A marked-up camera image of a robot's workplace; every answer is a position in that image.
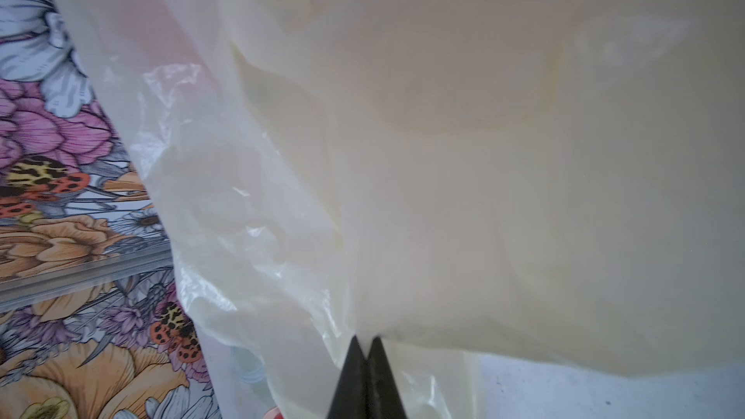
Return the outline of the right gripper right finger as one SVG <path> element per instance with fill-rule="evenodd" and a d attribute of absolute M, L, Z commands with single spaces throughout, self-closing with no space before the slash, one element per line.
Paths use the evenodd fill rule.
<path fill-rule="evenodd" d="M 370 419 L 407 419 L 380 337 L 372 341 L 367 358 L 367 416 Z"/>

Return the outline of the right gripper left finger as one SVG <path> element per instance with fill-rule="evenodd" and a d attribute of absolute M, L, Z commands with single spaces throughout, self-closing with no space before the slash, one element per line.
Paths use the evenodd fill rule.
<path fill-rule="evenodd" d="M 358 338 L 349 343 L 347 356 L 331 401 L 327 419 L 366 419 L 368 417 L 368 366 Z"/>

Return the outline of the translucent cream plastic bag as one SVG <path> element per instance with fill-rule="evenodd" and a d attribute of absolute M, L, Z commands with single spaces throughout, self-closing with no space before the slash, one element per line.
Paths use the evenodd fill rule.
<path fill-rule="evenodd" d="M 325 416 L 744 359 L 744 0 L 55 0 L 204 332 Z"/>

